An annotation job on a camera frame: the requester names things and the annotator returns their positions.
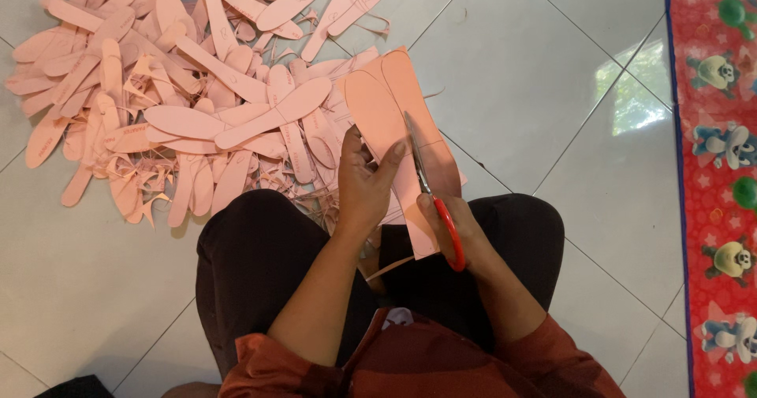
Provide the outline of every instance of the white tile floor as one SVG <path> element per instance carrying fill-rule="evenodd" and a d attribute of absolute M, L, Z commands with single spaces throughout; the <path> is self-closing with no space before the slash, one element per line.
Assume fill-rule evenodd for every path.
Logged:
<path fill-rule="evenodd" d="M 11 47 L 53 24 L 36 1 L 0 0 L 3 76 Z M 512 190 L 560 211 L 551 312 L 629 397 L 688 395 L 664 11 L 664 0 L 383 0 L 386 40 L 353 27 L 319 56 L 406 45 L 424 92 L 446 88 L 428 104 L 470 180 L 465 197 Z M 205 220 L 172 231 L 162 209 L 155 232 L 126 225 L 102 181 L 62 208 L 76 164 L 58 149 L 27 169 L 30 123 L 5 90 L 0 106 L 0 397 L 92 373 L 119 398 L 218 381 L 193 301 Z"/>

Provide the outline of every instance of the red sleeve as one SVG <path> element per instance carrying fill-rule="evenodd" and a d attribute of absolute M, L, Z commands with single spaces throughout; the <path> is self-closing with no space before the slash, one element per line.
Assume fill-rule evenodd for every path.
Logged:
<path fill-rule="evenodd" d="M 335 396 L 343 371 L 312 364 L 266 335 L 236 340 L 237 364 L 223 381 L 219 398 Z"/>
<path fill-rule="evenodd" d="M 575 347 L 573 339 L 547 315 L 530 335 L 495 350 L 546 396 L 625 397 L 594 358 Z"/>

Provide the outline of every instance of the scissors blade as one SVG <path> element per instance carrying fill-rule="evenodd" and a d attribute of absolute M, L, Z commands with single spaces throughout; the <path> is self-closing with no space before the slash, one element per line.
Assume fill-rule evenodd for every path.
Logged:
<path fill-rule="evenodd" d="M 416 164 L 416 173 L 418 174 L 418 182 L 421 185 L 421 191 L 427 194 L 431 194 L 431 188 L 429 187 L 429 181 L 426 179 L 425 167 L 423 166 L 423 158 L 421 157 L 421 150 L 418 146 L 418 139 L 416 137 L 416 131 L 412 127 L 412 120 L 410 113 L 405 112 L 405 125 L 407 126 L 407 134 L 410 137 L 410 145 L 412 147 L 412 158 Z"/>

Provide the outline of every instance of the cartoon mouse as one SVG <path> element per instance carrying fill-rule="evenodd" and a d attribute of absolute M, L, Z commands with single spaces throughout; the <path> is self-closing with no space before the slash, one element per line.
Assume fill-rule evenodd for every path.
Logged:
<path fill-rule="evenodd" d="M 739 355 L 742 363 L 748 364 L 757 358 L 757 319 L 747 317 L 740 312 L 736 315 L 736 322 L 731 326 L 728 322 L 708 320 L 702 324 L 702 350 L 713 351 L 724 348 L 728 352 L 725 360 L 733 363 L 733 353 Z"/>
<path fill-rule="evenodd" d="M 702 254 L 712 258 L 712 266 L 705 270 L 705 277 L 708 279 L 725 274 L 732 277 L 741 287 L 746 287 L 746 281 L 743 279 L 744 272 L 750 273 L 755 263 L 755 257 L 748 249 L 745 249 L 743 242 L 746 237 L 738 241 L 725 243 L 720 249 L 710 246 L 702 246 Z"/>
<path fill-rule="evenodd" d="M 731 89 L 736 86 L 741 73 L 730 61 L 733 54 L 728 51 L 723 55 L 713 55 L 698 60 L 692 56 L 686 58 L 686 64 L 696 70 L 696 77 L 691 79 L 691 86 L 699 89 L 711 85 L 724 93 L 729 100 L 735 96 Z"/>
<path fill-rule="evenodd" d="M 723 132 L 720 128 L 710 128 L 698 125 L 693 130 L 694 155 L 713 153 L 714 167 L 723 166 L 723 157 L 731 169 L 757 166 L 757 136 L 753 135 L 746 126 L 737 126 L 736 122 L 728 122 L 728 129 Z"/>

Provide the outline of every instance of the scissors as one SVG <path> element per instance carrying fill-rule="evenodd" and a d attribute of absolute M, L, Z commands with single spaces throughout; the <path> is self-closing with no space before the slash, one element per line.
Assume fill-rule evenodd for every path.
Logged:
<path fill-rule="evenodd" d="M 429 181 L 427 180 L 425 173 L 425 168 L 423 167 L 423 159 L 421 158 L 420 147 L 418 147 L 416 132 L 412 128 L 410 113 L 405 112 L 404 117 L 405 125 L 407 126 L 407 134 L 410 138 L 410 145 L 412 147 L 412 158 L 416 162 L 416 173 L 418 174 L 418 181 L 421 184 L 421 192 L 427 193 L 429 196 L 431 196 L 431 198 L 434 199 L 434 206 L 436 206 L 436 211 L 439 212 L 441 220 L 444 221 L 444 224 L 447 226 L 447 230 L 449 231 L 449 236 L 452 238 L 452 245 L 455 249 L 455 260 L 453 262 L 447 259 L 447 263 L 449 263 L 449 266 L 451 266 L 452 269 L 455 270 L 455 272 L 462 272 L 462 270 L 466 268 L 466 257 L 465 253 L 462 251 L 462 242 L 460 241 L 460 236 L 457 233 L 454 222 L 452 222 L 452 216 L 449 214 L 447 206 L 444 205 L 444 202 L 441 201 L 440 198 L 436 197 L 434 193 L 431 192 Z"/>

